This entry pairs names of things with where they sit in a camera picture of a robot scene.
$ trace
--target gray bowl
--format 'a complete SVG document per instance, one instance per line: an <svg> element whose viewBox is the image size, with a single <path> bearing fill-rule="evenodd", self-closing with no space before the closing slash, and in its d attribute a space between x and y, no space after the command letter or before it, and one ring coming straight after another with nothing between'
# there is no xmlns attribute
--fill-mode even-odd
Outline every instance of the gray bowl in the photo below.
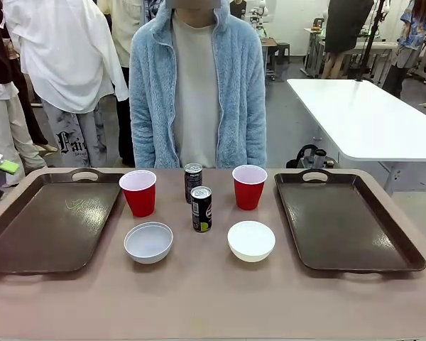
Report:
<svg viewBox="0 0 426 341"><path fill-rule="evenodd" d="M125 237L125 250L138 263L153 264L170 251L173 233L160 222L146 222L134 227Z"/></svg>

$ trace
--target cup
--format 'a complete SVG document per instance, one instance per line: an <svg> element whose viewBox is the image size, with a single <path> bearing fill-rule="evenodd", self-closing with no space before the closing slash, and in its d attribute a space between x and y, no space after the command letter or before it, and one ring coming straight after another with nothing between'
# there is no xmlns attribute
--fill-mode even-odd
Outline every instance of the cup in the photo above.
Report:
<svg viewBox="0 0 426 341"><path fill-rule="evenodd" d="M134 217L147 217L155 210L156 175L135 170L120 178L119 185Z"/></svg>
<svg viewBox="0 0 426 341"><path fill-rule="evenodd" d="M258 166L239 166L232 172L236 204L242 210L255 210L261 199L263 185L268 174Z"/></svg>

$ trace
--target tray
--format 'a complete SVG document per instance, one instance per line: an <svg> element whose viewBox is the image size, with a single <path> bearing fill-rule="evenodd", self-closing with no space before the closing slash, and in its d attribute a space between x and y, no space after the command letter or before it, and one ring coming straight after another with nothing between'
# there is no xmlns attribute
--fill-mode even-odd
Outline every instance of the tray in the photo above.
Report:
<svg viewBox="0 0 426 341"><path fill-rule="evenodd" d="M298 254L308 268L367 274L426 267L358 175L316 169L277 174L275 181Z"/></svg>
<svg viewBox="0 0 426 341"><path fill-rule="evenodd" d="M73 180L76 173L96 180ZM0 216L0 274L76 271L92 258L122 174L38 176Z"/></svg>

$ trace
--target white bowl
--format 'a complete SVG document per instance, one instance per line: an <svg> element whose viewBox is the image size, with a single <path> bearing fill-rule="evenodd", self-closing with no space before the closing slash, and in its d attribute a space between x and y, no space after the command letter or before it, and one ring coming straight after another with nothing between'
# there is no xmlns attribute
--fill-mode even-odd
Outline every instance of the white bowl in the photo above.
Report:
<svg viewBox="0 0 426 341"><path fill-rule="evenodd" d="M134 227L125 237L125 250L138 263L153 264L164 259L173 243L169 226L146 222Z"/></svg>
<svg viewBox="0 0 426 341"><path fill-rule="evenodd" d="M260 222L239 222L227 234L230 250L242 261L262 261L275 247L275 234Z"/></svg>

